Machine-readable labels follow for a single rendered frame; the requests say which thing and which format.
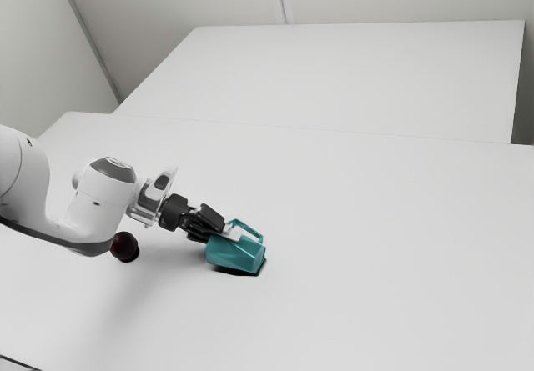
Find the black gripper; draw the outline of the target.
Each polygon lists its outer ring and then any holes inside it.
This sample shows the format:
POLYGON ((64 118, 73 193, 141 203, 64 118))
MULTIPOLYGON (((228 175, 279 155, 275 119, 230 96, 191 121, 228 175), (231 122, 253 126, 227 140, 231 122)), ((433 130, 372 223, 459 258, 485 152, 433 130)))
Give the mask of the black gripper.
MULTIPOLYGON (((176 193, 168 196, 161 208, 159 226, 174 232, 184 213, 190 210, 188 199, 176 193)), ((216 234, 228 240, 239 240, 240 232, 232 222, 225 222, 224 217, 208 204, 202 203, 195 214, 199 218, 187 218, 184 221, 187 239, 197 243, 207 243, 211 234, 216 234)))

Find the teal faceted mug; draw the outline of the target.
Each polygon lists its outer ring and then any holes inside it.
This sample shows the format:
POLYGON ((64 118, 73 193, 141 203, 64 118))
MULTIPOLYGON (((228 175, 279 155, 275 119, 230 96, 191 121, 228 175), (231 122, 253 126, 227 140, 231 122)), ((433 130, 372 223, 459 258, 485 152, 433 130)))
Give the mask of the teal faceted mug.
POLYGON ((265 261, 264 236, 243 221, 228 221, 222 233, 213 233, 204 249, 208 263, 257 275, 265 261))

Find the dark red ball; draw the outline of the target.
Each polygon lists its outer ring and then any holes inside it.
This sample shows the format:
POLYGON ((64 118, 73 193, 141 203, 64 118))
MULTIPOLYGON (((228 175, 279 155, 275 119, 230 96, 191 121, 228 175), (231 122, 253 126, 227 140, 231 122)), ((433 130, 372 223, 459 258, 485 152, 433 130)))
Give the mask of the dark red ball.
POLYGON ((131 263, 140 253, 138 240, 130 232, 117 232, 109 252, 120 262, 131 263))

